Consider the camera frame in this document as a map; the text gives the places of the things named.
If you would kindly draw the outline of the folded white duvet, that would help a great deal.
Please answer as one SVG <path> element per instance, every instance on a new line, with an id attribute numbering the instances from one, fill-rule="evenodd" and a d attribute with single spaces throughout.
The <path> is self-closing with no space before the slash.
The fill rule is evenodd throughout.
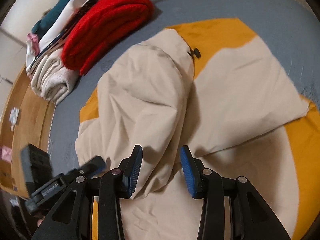
<path id="1" fill-rule="evenodd" d="M 33 92 L 55 105 L 62 102 L 73 90 L 79 72 L 68 69 L 62 59 L 62 48 L 44 56 L 32 75 L 30 86 Z"/>

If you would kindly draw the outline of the beige and yellow hooded jacket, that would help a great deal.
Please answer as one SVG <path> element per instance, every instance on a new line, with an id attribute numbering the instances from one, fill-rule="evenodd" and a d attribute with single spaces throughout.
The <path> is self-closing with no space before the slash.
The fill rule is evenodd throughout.
<path id="1" fill-rule="evenodd" d="M 266 43 L 237 18 L 167 27 L 123 53 L 80 110 L 75 150 L 110 168 L 143 148 L 121 201 L 126 239 L 196 239 L 202 200 L 180 148 L 227 178 L 246 177 L 292 239 L 319 213 L 319 111 Z"/>

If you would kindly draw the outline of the red fluffy blanket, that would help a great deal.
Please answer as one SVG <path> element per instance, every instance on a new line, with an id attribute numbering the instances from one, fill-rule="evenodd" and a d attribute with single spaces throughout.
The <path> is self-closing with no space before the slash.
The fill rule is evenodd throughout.
<path id="1" fill-rule="evenodd" d="M 85 75 L 116 44 L 146 25 L 154 12 L 151 0 L 100 0 L 67 37 L 61 60 Z"/>

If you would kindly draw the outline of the white tissue pack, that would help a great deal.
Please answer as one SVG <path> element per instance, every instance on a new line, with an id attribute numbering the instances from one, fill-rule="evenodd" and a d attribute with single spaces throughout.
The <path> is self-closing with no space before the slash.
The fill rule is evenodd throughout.
<path id="1" fill-rule="evenodd" d="M 16 125 L 19 113 L 20 113 L 20 109 L 18 107 L 13 107 L 11 109 L 10 115 L 9 115 L 9 121 L 12 124 L 12 126 Z"/>

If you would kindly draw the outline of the white folded clothes stack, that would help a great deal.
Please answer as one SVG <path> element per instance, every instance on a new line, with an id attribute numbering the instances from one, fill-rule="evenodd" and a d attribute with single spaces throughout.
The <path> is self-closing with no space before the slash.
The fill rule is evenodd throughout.
<path id="1" fill-rule="evenodd" d="M 31 76 L 45 55 L 59 48 L 77 22 L 99 0 L 70 0 L 58 12 L 48 30 L 44 24 L 48 22 L 51 12 L 35 24 L 27 38 L 26 73 Z"/>

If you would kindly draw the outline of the wooden bed frame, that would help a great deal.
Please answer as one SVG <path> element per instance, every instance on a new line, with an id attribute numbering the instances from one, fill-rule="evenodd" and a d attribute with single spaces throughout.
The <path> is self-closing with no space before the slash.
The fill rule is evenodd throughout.
<path id="1" fill-rule="evenodd" d="M 20 113 L 15 126 L 9 121 L 10 111 L 18 107 Z M 11 162 L 1 160 L 1 189 L 22 198 L 29 194 L 25 186 L 20 150 L 28 144 L 48 151 L 49 132 L 55 105 L 37 96 L 30 79 L 22 68 L 15 80 L 1 117 L 1 146 L 12 150 Z"/>

